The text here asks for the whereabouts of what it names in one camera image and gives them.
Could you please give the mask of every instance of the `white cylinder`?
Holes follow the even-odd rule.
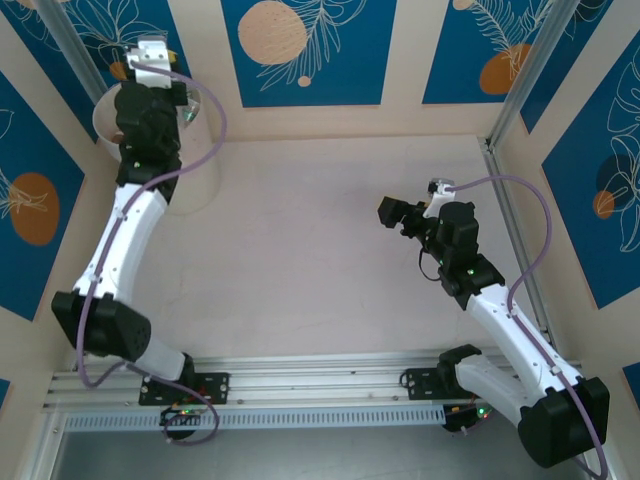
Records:
[[[178,380],[184,368],[184,355],[171,348],[153,335],[142,356],[136,360],[136,367],[165,380]]]
[[[120,84],[111,87],[93,110],[93,128],[95,128],[100,137],[99,143],[117,161],[122,158],[120,157],[118,144],[112,140],[119,132],[116,125],[117,112],[114,100],[120,88]],[[179,118],[178,124],[180,125],[180,160],[182,161],[182,166],[186,167],[202,158],[213,146],[204,105],[200,104],[198,114],[190,123],[185,125],[185,122]],[[214,199],[219,188],[220,170],[218,159],[214,157],[197,170],[182,175],[178,179],[178,185],[167,212],[175,215],[196,212]]]

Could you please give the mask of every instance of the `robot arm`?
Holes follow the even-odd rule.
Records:
[[[585,405],[598,437],[606,438],[609,392],[599,378],[584,379],[540,334],[514,303],[507,306],[508,288],[498,270],[478,253],[478,222],[474,205],[455,201],[436,179],[429,184],[429,205],[411,205],[385,197],[378,209],[387,228],[401,223],[401,234],[417,238],[439,264],[444,290],[463,310],[482,324],[517,374],[517,379],[495,367],[482,352],[465,345],[440,356],[438,376],[448,393],[472,392],[485,399],[518,428],[529,455],[550,467],[593,448],[593,442],[569,392],[558,378],[562,372]],[[549,366],[523,328],[554,360]]]
[[[170,70],[170,57],[162,38],[141,39],[139,48],[127,53],[130,62]],[[140,369],[166,380],[191,378],[190,358],[151,334],[149,320],[129,307],[133,281],[147,242],[158,220],[167,210],[177,180],[167,180],[144,191],[128,210],[123,208],[142,185],[179,170],[176,106],[187,103],[186,86],[166,75],[131,69],[131,79],[122,83],[115,98],[116,123],[124,134],[120,144],[114,206],[98,247],[70,293],[57,292],[52,310],[71,344],[76,347],[82,307],[90,285],[97,280],[85,331],[85,351],[99,356],[116,355]],[[122,219],[108,249],[99,278],[98,259],[109,243],[113,226]]]

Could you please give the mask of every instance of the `leaf line drawing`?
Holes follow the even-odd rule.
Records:
[[[295,81],[302,87],[310,85],[324,64],[330,63],[332,55],[340,53],[342,44],[339,27],[360,15],[366,3],[367,0],[272,0],[255,4],[254,7],[262,4],[263,8],[252,12],[252,7],[241,24],[245,19],[248,19],[247,23],[254,21],[250,18],[252,15],[266,15],[268,18],[270,11],[281,15],[280,21],[272,20],[269,25],[262,27],[268,29],[263,33],[263,39],[268,43],[265,47],[267,53],[268,49],[277,51],[278,57],[283,61],[258,61],[261,63],[261,71],[257,77],[264,79],[260,91],[282,81],[287,85]],[[303,38],[298,34],[300,29],[304,29]],[[296,41],[296,38],[302,40],[302,43]],[[245,52],[254,61],[259,60],[247,48]]]
[[[600,16],[602,16],[602,13],[605,10],[603,7],[608,1],[609,0],[591,0],[589,3],[585,3],[584,1],[580,2],[573,14],[573,17],[571,17],[569,24],[564,29],[564,33],[573,40],[578,23],[592,23],[597,21]]]
[[[22,24],[25,31],[55,52],[59,52],[58,44],[51,36],[38,12],[18,0],[2,0],[7,10]]]
[[[2,0],[22,23],[25,31],[59,52],[57,44],[38,12],[17,0]],[[138,0],[69,0],[60,4],[85,47],[97,54],[94,62],[101,70],[122,62],[126,47],[135,46],[140,36],[167,36],[168,31],[139,20]]]
[[[98,53],[103,66],[122,62],[123,50],[135,46],[140,36],[168,34],[138,19],[138,0],[71,0],[62,5],[85,46]]]
[[[607,130],[613,136],[610,146],[615,159],[613,174],[594,201],[596,215],[609,218],[619,214],[621,253],[640,246],[640,48],[620,76],[607,117]]]
[[[4,138],[13,121],[14,112],[7,109],[0,109],[0,140]],[[5,218],[12,209],[20,212],[21,207],[29,207],[41,212],[46,212],[47,207],[42,203],[47,198],[47,194],[29,195],[23,190],[14,186],[0,169],[0,219]]]
[[[524,61],[525,44],[540,29],[555,1],[540,0],[534,6],[529,0],[522,15],[515,14],[510,0],[469,0],[464,9],[475,15],[480,33],[491,41],[493,49],[508,58],[513,80]]]

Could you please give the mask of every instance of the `white floor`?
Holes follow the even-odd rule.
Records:
[[[432,177],[485,176],[475,137],[231,143],[220,161],[216,199],[165,216],[140,267],[135,306],[160,338],[197,357],[493,345],[422,277],[418,242],[377,217],[385,195],[425,199]],[[458,198],[476,204],[481,252],[512,283],[492,186]]]

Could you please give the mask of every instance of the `purple cable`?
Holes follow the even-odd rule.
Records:
[[[476,180],[475,182],[467,183],[466,185],[460,185],[460,186],[457,186],[457,187],[447,187],[446,190],[449,191],[449,192],[457,192],[457,191],[460,191],[460,190],[466,190],[468,188],[473,188],[473,187],[476,187],[476,186],[478,186],[480,184],[483,184],[483,183],[486,183],[486,182],[492,182],[492,181],[495,181],[495,180],[509,180],[509,181],[512,181],[512,182],[519,183],[520,185],[524,185],[529,190],[531,190],[536,197],[538,197],[538,200],[540,200],[540,204],[542,205],[542,208],[544,209],[544,216],[545,216],[546,222],[547,222],[547,233],[546,233],[546,237],[544,239],[544,245],[542,247],[542,250],[540,251],[540,254],[535,259],[535,261],[529,266],[529,268],[527,268],[522,273],[522,275],[520,275],[520,277],[518,277],[518,279],[513,283],[513,285],[509,289],[509,294],[507,295],[507,306],[509,308],[509,312],[511,313],[511,318],[513,318],[513,320],[516,322],[516,325],[518,325],[520,330],[522,330],[522,332],[526,335],[526,337],[529,339],[529,341],[536,347],[536,349],[544,357],[544,359],[547,362],[547,364],[551,368],[553,368],[553,367],[556,366],[556,362],[553,360],[551,355],[549,355],[549,353],[547,353],[545,348],[538,342],[536,337],[533,336],[533,334],[525,326],[524,322],[518,317],[518,315],[515,312],[512,311],[513,310],[513,297],[514,297],[514,295],[516,293],[516,290],[518,289],[518,287],[520,285],[522,285],[522,282],[524,282],[524,280],[533,273],[533,270],[538,265],[540,265],[540,262],[542,262],[544,257],[547,255],[547,252],[549,251],[549,246],[551,245],[551,234],[553,233],[553,226],[552,226],[552,221],[551,221],[551,210],[549,210],[549,205],[547,204],[547,201],[545,200],[544,196],[542,195],[542,192],[540,192],[540,190],[538,190],[530,182],[526,181],[523,178],[516,177],[514,175],[491,175],[489,177],[485,177],[485,178],[481,178],[480,180]],[[587,413],[587,410],[586,410],[584,404],[582,403],[582,400],[580,400],[580,397],[578,397],[578,394],[575,392],[575,390],[573,389],[571,383],[569,382],[569,380],[567,379],[567,377],[564,375],[564,373],[562,371],[560,371],[560,373],[558,373],[558,378],[560,379],[560,381],[562,382],[562,384],[564,385],[566,390],[569,392],[569,395],[571,396],[571,399],[573,400],[573,402],[575,403],[576,407],[578,408],[578,411],[580,412],[580,416],[584,420],[584,423],[585,423],[585,425],[587,427],[587,430],[589,431],[589,435],[591,436],[591,440],[593,442],[593,445],[594,445],[594,447],[596,449],[596,453],[598,455],[598,461],[600,462],[600,474],[598,475],[597,473],[592,471],[587,465],[585,465],[584,463],[579,461],[577,458],[574,459],[574,460],[576,461],[578,466],[582,470],[587,472],[591,477],[593,477],[593,478],[595,478],[597,480],[605,480],[609,476],[609,466],[607,465],[607,459],[606,459],[605,454],[604,454],[604,449],[602,448],[602,443],[600,443],[600,439],[598,438],[598,434],[596,433],[596,429],[593,426],[593,422],[591,421],[591,418],[589,417],[589,414]]]
[[[127,203],[124,205],[124,207],[122,208],[122,212],[121,215],[116,219],[116,221],[113,224],[113,227],[111,228],[109,235],[107,236],[107,239],[105,241],[104,244],[104,248],[102,249],[102,252],[100,252],[100,257],[98,258],[98,261],[96,263],[96,268],[94,270],[94,278],[91,281],[91,283],[89,284],[89,290],[87,291],[87,296],[85,298],[84,304],[82,306],[82,311],[80,313],[80,322],[78,325],[78,336],[76,338],[76,359],[77,359],[77,363],[78,363],[78,374],[80,376],[80,379],[82,380],[82,383],[85,385],[85,387],[87,388],[97,388],[98,386],[100,386],[109,375],[111,375],[111,373],[113,373],[115,370],[117,370],[118,368],[122,367],[123,365],[126,365],[127,368],[129,370],[132,370],[140,375],[143,376],[149,376],[151,378],[153,378],[153,380],[160,382],[164,385],[170,386],[172,388],[176,388],[178,390],[181,390],[185,393],[188,393],[189,395],[192,395],[193,397],[197,398],[198,400],[200,400],[203,404],[205,404],[207,406],[207,408],[209,408],[209,410],[211,410],[211,412],[213,413],[213,417],[215,419],[215,427],[214,429],[204,438],[200,439],[200,440],[196,440],[196,441],[192,441],[192,442],[175,442],[173,441],[173,443],[175,445],[182,445],[182,446],[190,446],[190,445],[199,445],[201,443],[204,443],[208,440],[210,440],[211,438],[213,438],[213,436],[216,434],[216,432],[218,431],[218,426],[220,424],[220,417],[218,416],[218,413],[216,412],[215,408],[213,407],[213,405],[211,404],[211,402],[209,402],[207,399],[205,399],[202,395],[200,395],[198,392],[195,392],[194,390],[185,387],[183,385],[180,385],[178,383],[175,382],[171,382],[162,378],[158,378],[156,376],[150,375],[149,373],[139,369],[138,367],[135,367],[131,364],[128,364],[127,362],[118,362],[114,365],[112,365],[111,367],[109,367],[109,369],[107,369],[107,371],[105,373],[103,373],[100,378],[98,378],[98,380],[96,380],[95,382],[92,382],[91,379],[89,378],[89,376],[87,375],[87,370],[85,368],[84,365],[84,334],[85,334],[85,330],[87,327],[87,319],[89,317],[89,308],[91,306],[91,300],[93,299],[95,292],[96,292],[96,288],[98,286],[98,279],[100,278],[100,275],[102,274],[102,269],[104,267],[104,264],[107,260],[107,256],[109,255],[109,250],[111,249],[111,246],[113,245],[113,242],[116,238],[116,235],[118,233],[118,230],[120,229],[120,226],[122,225],[122,222],[126,219],[126,215],[129,212],[129,210],[131,209],[131,207],[133,206],[133,204],[136,202],[136,200],[140,197],[140,195],[142,195],[146,190],[148,190],[151,187],[154,187],[155,185],[162,183],[166,180],[169,180],[171,178],[175,178],[179,175],[183,175],[185,173],[189,173],[192,172],[193,170],[195,170],[196,168],[200,167],[201,165],[203,165],[205,162],[207,162],[208,160],[210,160],[211,158],[213,158],[216,153],[218,153],[218,151],[220,150],[220,148],[222,147],[222,145],[224,144],[225,138],[227,136],[227,115],[224,111],[224,108],[222,107],[222,104],[220,103],[220,101],[218,100],[218,98],[208,89],[206,88],[204,85],[202,85],[201,83],[189,78],[189,77],[185,77],[184,75],[180,75],[179,73],[175,73],[175,72],[169,72],[166,70],[161,70],[159,68],[153,68],[153,67],[148,67],[146,65],[142,65],[138,62],[131,62],[131,65],[134,68],[138,68],[140,70],[145,70],[147,72],[151,72],[151,73],[157,73],[157,74],[161,74],[161,75],[167,75],[169,77],[172,77],[176,80],[179,80],[181,82],[184,82],[185,84],[189,85],[192,88],[196,88],[198,89],[200,92],[202,92],[207,98],[209,98],[209,100],[211,100],[213,102],[213,104],[215,105],[216,109],[218,110],[218,114],[220,115],[220,136],[218,137],[218,140],[216,141],[216,143],[211,147],[211,150],[209,150],[201,159],[199,159],[197,162],[192,163],[191,165],[184,167],[180,170],[176,170],[173,172],[169,172],[169,173],[165,173],[163,175],[160,175],[159,177],[154,178],[153,180],[150,180],[149,182],[145,183],[144,185],[142,185],[138,190],[135,191],[135,193],[131,196],[131,198],[127,201]],[[168,436],[168,431],[167,428],[168,426],[172,423],[171,420],[169,422],[167,422],[167,425],[165,425],[164,428],[164,435],[167,438],[168,441],[172,441],[169,436]]]

